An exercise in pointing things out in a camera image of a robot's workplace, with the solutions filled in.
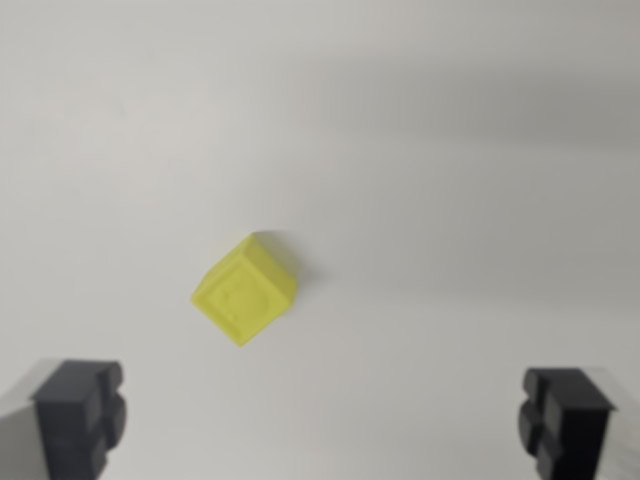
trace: cube face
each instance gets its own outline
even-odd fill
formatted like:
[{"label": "cube face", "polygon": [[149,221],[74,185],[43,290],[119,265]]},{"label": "cube face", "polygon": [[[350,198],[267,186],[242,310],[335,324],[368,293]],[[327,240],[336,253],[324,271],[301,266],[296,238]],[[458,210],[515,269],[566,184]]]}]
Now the cube face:
[{"label": "cube face", "polygon": [[250,235],[207,273],[191,300],[242,346],[291,306],[295,290],[295,277]]}]

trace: white wall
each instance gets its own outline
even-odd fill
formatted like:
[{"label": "white wall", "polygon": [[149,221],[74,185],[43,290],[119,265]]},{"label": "white wall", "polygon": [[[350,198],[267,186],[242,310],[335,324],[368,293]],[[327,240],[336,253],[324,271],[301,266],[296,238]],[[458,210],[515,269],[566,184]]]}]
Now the white wall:
[{"label": "white wall", "polygon": [[[0,385],[116,358],[106,480],[533,479],[531,365],[640,393],[640,7],[0,3]],[[243,349],[188,298],[305,265]]]}]

